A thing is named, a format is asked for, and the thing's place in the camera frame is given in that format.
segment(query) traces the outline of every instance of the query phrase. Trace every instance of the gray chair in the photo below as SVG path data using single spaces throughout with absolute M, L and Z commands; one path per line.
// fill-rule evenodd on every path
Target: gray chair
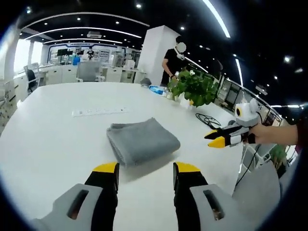
M 99 62 L 80 62 L 77 67 L 77 78 L 83 82 L 95 82 L 100 70 Z

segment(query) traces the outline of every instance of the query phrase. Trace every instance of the desk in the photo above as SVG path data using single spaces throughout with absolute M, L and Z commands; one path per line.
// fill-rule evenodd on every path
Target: desk
M 77 109 L 113 105 L 125 106 L 130 112 L 72 117 Z M 222 126 L 233 119 L 214 104 L 196 111 L 215 117 Z M 0 174 L 8 197 L 27 219 L 45 216 L 56 198 L 84 183 L 96 166 L 115 161 L 106 136 L 111 123 L 135 123 L 151 117 L 179 139 L 181 148 L 163 160 L 120 168 L 114 230 L 177 231 L 173 162 L 197 166 L 208 183 L 231 195 L 243 146 L 209 148 L 204 135 L 210 128 L 195 117 L 195 111 L 139 84 L 66 83 L 35 90 L 0 137 Z

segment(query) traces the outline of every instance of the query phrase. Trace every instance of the window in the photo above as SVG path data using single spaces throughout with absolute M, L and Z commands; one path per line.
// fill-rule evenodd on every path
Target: window
M 31 58 L 31 63 L 38 63 L 40 64 L 40 59 L 42 56 L 42 48 L 43 48 L 43 43 L 41 42 L 34 42 L 33 45 L 33 52 L 32 52 L 32 58 Z
M 15 59 L 14 59 L 14 71 L 22 71 L 24 66 L 28 64 L 30 41 L 20 39 L 17 42 Z

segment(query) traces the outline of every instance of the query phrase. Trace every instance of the gray towel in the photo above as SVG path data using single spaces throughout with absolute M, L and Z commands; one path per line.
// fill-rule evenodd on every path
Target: gray towel
M 154 118 L 135 124 L 112 124 L 107 136 L 118 162 L 135 166 L 178 150 L 179 140 Z

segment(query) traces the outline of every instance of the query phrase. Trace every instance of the black ceiling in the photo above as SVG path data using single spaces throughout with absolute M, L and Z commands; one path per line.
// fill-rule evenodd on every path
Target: black ceiling
M 166 25 L 183 35 L 186 39 L 186 55 L 209 67 L 213 58 L 224 66 L 227 77 L 240 83 L 239 73 L 233 54 L 240 60 L 244 86 L 258 93 L 257 84 L 264 86 L 267 96 L 261 96 L 271 105 L 304 104 L 308 102 L 304 80 L 307 65 L 304 63 L 303 30 L 305 20 L 305 2 L 265 1 L 265 0 L 210 0 L 224 21 L 231 38 L 227 38 L 212 12 L 203 0 L 34 0 L 29 3 L 32 12 L 26 11 L 20 17 L 20 28 L 61 13 L 100 12 L 134 19 L 148 26 L 112 16 L 93 14 L 74 14 L 47 19 L 29 26 L 43 32 L 64 27 L 100 27 L 120 30 L 141 36 L 101 31 L 103 39 L 123 42 L 123 46 L 142 48 L 146 31 L 149 28 Z M 53 39 L 85 38 L 88 29 L 64 30 L 46 35 Z M 283 62 L 285 55 L 293 56 L 289 64 Z M 302 73 L 295 70 L 303 68 Z M 299 116 L 301 109 L 280 110 L 289 118 Z

